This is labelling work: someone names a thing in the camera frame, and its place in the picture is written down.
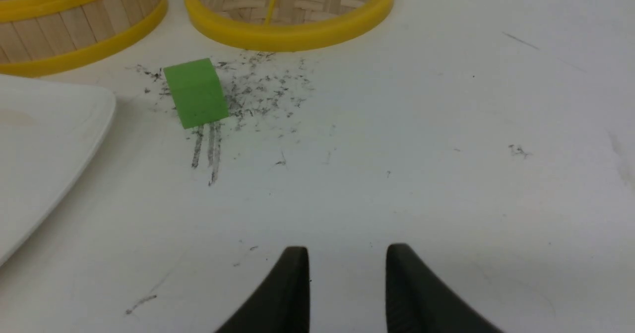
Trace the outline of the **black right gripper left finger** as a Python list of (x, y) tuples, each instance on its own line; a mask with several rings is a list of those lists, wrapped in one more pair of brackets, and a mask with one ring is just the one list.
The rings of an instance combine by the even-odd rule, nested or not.
[(218, 333), (308, 333), (310, 264), (306, 247), (287, 247), (259, 287)]

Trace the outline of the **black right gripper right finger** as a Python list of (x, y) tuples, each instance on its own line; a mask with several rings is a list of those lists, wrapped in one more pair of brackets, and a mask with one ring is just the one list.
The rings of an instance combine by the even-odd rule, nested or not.
[(500, 333), (442, 281), (406, 243), (393, 243), (385, 260), (385, 316), (389, 333)]

